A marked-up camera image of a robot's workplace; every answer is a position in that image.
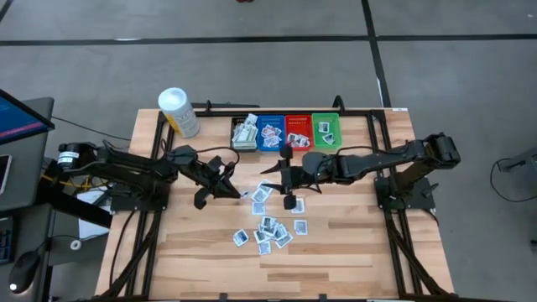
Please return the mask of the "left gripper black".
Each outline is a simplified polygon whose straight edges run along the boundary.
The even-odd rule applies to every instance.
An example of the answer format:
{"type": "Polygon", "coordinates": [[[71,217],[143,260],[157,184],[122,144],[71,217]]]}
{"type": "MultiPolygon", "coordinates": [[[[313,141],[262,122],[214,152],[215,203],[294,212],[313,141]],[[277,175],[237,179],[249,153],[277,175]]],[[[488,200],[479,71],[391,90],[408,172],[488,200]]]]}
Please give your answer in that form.
{"type": "Polygon", "coordinates": [[[227,174],[222,182],[222,174],[213,174],[208,168],[207,163],[196,163],[196,180],[202,188],[195,193],[194,206],[198,210],[202,210],[207,202],[206,198],[213,195],[215,198],[232,198],[240,199],[241,193],[233,185],[231,176],[227,174]]]}

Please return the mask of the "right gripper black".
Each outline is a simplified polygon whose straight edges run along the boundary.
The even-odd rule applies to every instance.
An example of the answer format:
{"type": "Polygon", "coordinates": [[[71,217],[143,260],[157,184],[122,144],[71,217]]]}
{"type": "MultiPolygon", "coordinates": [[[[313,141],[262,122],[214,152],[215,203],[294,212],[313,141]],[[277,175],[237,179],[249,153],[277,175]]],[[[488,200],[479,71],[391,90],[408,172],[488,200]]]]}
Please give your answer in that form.
{"type": "Polygon", "coordinates": [[[263,183],[263,186],[271,190],[277,190],[284,195],[285,210],[293,210],[297,204],[293,189],[298,189],[301,186],[302,169],[299,166],[292,166],[290,164],[290,160],[293,158],[293,149],[288,144],[280,149],[280,156],[283,159],[275,166],[266,169],[264,173],[280,171],[281,185],[263,183]]]}

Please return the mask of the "black plastic basket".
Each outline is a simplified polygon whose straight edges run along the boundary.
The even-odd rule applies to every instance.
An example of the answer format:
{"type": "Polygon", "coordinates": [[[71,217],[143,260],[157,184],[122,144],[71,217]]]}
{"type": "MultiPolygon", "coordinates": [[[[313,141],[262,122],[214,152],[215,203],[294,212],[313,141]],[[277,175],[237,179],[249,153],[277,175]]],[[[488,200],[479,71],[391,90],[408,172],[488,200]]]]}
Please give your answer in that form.
{"type": "Polygon", "coordinates": [[[234,117],[232,119],[231,147],[240,152],[257,150],[258,128],[255,117],[234,117]]]}

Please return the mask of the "blue plastic basket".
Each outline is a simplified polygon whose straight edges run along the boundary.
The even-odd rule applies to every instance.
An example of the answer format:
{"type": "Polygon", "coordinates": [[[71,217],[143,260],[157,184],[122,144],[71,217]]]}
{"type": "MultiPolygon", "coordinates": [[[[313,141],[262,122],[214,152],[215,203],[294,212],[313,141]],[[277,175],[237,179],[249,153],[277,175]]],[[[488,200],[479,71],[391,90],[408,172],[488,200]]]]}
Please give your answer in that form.
{"type": "Polygon", "coordinates": [[[286,139],[286,131],[285,131],[285,120],[284,120],[283,115],[260,115],[257,120],[257,128],[258,128],[257,147],[260,151],[278,152],[279,149],[282,146],[284,146],[285,139],[286,139]],[[273,128],[278,128],[281,130],[281,132],[278,135],[279,143],[273,147],[266,146],[264,142],[265,137],[262,135],[262,131],[267,126],[271,126],[273,128]]]}

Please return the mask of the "red plastic basket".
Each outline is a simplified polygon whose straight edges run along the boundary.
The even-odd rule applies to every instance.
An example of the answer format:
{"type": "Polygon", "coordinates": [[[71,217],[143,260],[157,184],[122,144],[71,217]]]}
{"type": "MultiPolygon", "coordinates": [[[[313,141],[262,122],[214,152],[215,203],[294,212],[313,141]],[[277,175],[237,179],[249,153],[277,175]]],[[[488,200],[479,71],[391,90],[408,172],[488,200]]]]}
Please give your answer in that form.
{"type": "Polygon", "coordinates": [[[313,139],[313,127],[311,115],[287,115],[285,118],[285,130],[286,130],[286,143],[289,144],[296,151],[307,151],[314,146],[313,139]],[[304,135],[310,138],[310,146],[307,148],[300,148],[298,144],[288,143],[288,134],[295,133],[298,135],[304,135]]]}

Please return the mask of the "green plastic basket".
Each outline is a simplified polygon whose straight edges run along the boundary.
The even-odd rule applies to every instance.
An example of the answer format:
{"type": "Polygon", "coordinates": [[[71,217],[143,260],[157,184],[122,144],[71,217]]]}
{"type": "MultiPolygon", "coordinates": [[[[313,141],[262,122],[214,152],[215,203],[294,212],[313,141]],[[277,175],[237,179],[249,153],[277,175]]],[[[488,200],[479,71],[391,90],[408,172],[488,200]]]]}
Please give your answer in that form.
{"type": "Polygon", "coordinates": [[[339,120],[339,115],[337,113],[313,113],[312,114],[312,126],[314,131],[314,141],[317,148],[326,148],[326,149],[338,149],[342,145],[341,138],[341,124],[339,120]],[[322,137],[327,133],[319,132],[319,122],[328,122],[330,123],[330,132],[333,133],[335,137],[335,142],[330,145],[323,141],[322,137]]]}

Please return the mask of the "white wipes canister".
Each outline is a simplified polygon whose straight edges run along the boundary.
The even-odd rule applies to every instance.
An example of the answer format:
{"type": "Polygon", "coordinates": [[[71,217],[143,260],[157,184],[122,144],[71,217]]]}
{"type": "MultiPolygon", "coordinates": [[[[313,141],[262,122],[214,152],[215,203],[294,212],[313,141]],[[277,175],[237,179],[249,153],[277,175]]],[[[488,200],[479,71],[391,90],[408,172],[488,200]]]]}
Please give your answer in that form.
{"type": "Polygon", "coordinates": [[[159,94],[158,104],[170,126],[182,137],[193,138],[200,131],[193,106],[185,91],[170,87],[159,94]]]}

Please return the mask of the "white paper sheet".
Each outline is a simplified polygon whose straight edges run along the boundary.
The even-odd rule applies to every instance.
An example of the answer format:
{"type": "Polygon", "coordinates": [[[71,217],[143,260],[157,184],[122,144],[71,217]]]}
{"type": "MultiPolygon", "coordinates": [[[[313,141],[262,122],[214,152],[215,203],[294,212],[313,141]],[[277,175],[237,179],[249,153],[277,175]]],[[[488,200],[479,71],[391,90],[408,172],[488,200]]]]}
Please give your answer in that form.
{"type": "MultiPolygon", "coordinates": [[[[106,211],[108,214],[111,213],[110,210],[110,201],[107,195],[105,195],[104,190],[90,190],[85,193],[80,193],[77,196],[77,199],[94,206],[98,206],[100,209],[106,211]]],[[[93,237],[99,237],[109,233],[109,229],[104,226],[98,226],[89,221],[84,221],[82,219],[78,220],[79,227],[79,237],[81,239],[91,239],[93,237]]]]}

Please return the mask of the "black stand bar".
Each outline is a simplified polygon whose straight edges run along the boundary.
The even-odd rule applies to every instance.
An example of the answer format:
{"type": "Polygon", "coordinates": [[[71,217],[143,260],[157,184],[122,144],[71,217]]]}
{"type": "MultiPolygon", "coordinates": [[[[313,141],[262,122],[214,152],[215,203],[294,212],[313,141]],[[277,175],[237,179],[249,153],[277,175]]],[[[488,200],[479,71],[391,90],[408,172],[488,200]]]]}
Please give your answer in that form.
{"type": "Polygon", "coordinates": [[[36,200],[39,204],[50,204],[57,211],[100,227],[109,228],[112,223],[112,215],[108,211],[67,195],[59,188],[54,187],[48,180],[39,182],[36,200]]]}

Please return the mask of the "grey side desk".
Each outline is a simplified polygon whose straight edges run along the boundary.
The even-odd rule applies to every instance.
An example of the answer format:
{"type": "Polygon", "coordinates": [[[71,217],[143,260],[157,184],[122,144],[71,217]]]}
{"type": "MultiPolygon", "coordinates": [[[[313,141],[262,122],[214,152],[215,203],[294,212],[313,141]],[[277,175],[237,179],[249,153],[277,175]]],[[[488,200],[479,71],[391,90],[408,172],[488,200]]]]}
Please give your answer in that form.
{"type": "MultiPolygon", "coordinates": [[[[37,113],[49,117],[50,121],[54,102],[51,97],[22,101],[37,113]]],[[[0,195],[0,211],[24,208],[34,203],[48,133],[0,145],[0,155],[12,156],[5,191],[0,195]]]]}

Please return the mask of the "black monitor blue screen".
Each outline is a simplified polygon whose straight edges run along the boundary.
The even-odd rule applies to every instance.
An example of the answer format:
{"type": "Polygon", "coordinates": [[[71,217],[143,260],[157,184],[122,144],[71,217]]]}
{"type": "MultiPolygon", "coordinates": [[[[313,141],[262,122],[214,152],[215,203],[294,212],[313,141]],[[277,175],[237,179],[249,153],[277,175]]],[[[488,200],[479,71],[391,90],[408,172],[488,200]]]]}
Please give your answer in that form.
{"type": "Polygon", "coordinates": [[[37,113],[0,89],[0,145],[55,129],[49,117],[37,113]]]}

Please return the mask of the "black computer mouse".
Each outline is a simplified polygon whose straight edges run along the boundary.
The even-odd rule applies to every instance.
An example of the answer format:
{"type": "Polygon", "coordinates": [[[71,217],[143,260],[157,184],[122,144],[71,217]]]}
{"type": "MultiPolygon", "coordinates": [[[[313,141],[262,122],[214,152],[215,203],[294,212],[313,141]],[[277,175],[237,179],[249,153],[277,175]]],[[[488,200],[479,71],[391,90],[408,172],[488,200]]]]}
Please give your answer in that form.
{"type": "Polygon", "coordinates": [[[40,255],[32,250],[22,254],[14,263],[8,276],[8,287],[14,294],[21,294],[33,283],[40,263],[40,255]]]}

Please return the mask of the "white smartphone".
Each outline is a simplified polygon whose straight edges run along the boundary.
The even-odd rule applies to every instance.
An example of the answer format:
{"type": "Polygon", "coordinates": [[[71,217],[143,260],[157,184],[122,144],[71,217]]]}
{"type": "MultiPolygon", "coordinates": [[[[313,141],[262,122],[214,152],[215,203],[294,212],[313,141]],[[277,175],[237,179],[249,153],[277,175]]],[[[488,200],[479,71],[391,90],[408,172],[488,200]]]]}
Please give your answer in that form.
{"type": "Polygon", "coordinates": [[[11,155],[0,155],[0,195],[5,191],[11,163],[11,155]]]}

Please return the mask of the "black keyboard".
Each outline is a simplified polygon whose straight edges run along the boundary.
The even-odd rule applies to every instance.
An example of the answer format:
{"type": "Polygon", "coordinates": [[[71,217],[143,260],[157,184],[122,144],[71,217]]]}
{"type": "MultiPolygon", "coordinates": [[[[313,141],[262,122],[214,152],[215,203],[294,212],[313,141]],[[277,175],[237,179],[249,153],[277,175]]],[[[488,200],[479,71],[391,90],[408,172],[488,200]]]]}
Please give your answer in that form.
{"type": "Polygon", "coordinates": [[[13,231],[0,230],[0,264],[10,263],[13,258],[13,231]]]}

